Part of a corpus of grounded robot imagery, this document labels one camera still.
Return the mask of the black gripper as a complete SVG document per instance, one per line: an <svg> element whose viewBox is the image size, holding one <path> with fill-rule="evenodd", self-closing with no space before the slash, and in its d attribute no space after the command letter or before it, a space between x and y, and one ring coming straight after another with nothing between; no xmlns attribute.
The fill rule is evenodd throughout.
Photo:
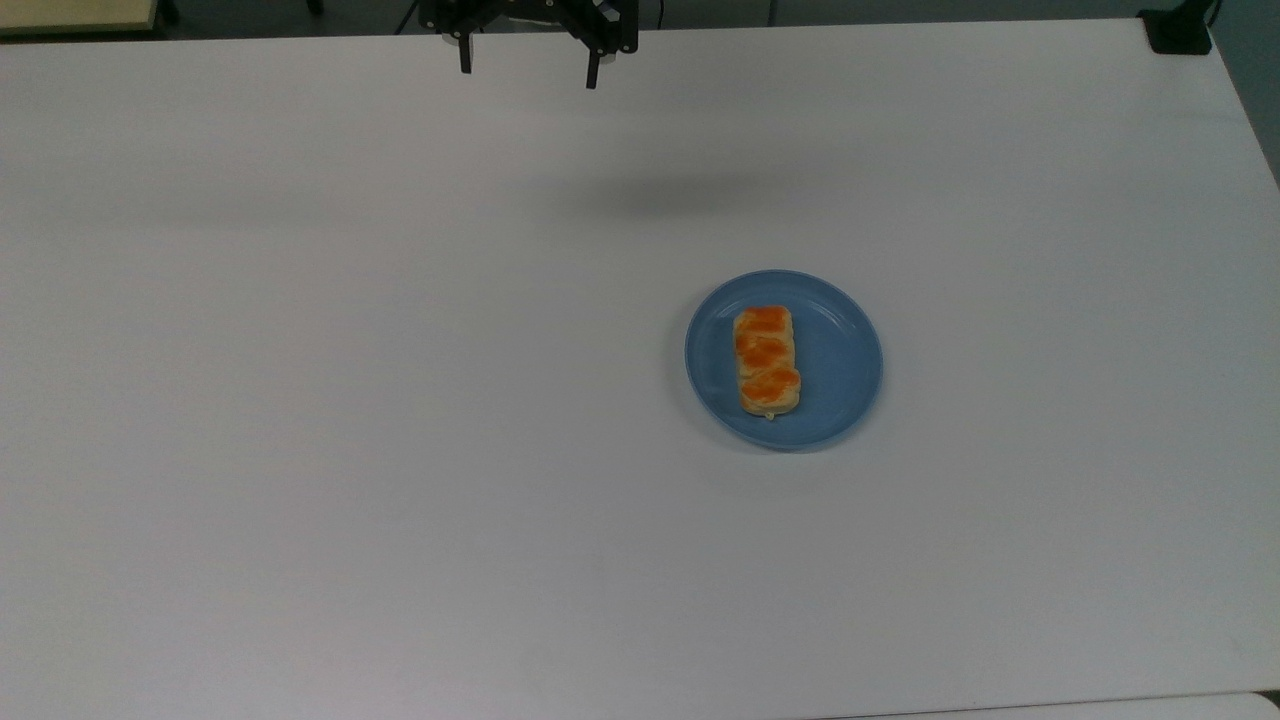
<svg viewBox="0 0 1280 720"><path fill-rule="evenodd" d="M474 70L470 35L499 19L549 23L590 50L585 87L598 86L602 55L639 49L637 1L419 1L419 24L458 38L460 69Z"/></svg>

